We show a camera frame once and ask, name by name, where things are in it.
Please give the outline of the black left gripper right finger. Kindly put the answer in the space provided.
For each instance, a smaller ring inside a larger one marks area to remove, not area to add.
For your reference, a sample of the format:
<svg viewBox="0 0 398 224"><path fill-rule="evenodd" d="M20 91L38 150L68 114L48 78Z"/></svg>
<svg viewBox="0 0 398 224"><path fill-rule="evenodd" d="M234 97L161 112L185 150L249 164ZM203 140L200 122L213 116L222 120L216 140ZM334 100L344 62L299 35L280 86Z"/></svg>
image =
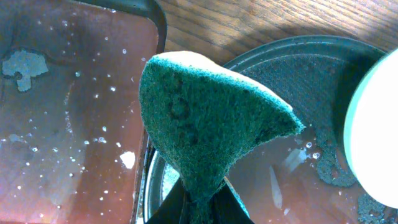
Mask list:
<svg viewBox="0 0 398 224"><path fill-rule="evenodd" d="M213 218L215 224L254 224L236 198L231 183L223 179L222 188L213 196Z"/></svg>

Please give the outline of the green yellow sponge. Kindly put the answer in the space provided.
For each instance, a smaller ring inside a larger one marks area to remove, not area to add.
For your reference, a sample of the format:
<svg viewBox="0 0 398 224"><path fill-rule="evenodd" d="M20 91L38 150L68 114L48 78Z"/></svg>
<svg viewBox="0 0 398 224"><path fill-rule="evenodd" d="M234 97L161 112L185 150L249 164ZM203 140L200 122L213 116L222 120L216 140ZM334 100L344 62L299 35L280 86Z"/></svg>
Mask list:
<svg viewBox="0 0 398 224"><path fill-rule="evenodd" d="M213 196L238 159L304 128L273 91L189 51L147 61L139 102L153 146L188 192L189 223L214 223Z"/></svg>

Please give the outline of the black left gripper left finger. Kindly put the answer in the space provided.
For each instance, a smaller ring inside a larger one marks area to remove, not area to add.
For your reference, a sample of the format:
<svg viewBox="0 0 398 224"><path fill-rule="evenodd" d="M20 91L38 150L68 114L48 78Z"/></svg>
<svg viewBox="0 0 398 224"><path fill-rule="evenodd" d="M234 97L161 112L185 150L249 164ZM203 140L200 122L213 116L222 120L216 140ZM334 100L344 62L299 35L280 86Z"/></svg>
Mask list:
<svg viewBox="0 0 398 224"><path fill-rule="evenodd" d="M188 192L178 179L147 224L189 224L189 204Z"/></svg>

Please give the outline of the pale green plate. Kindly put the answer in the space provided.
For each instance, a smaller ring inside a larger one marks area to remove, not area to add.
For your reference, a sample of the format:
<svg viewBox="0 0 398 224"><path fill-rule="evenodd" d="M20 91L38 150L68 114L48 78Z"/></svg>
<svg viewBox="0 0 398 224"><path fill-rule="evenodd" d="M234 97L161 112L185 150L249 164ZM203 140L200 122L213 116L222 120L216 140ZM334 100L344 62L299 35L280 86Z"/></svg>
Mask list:
<svg viewBox="0 0 398 224"><path fill-rule="evenodd" d="M346 112L345 156L362 188L397 208L397 51L365 74Z"/></svg>

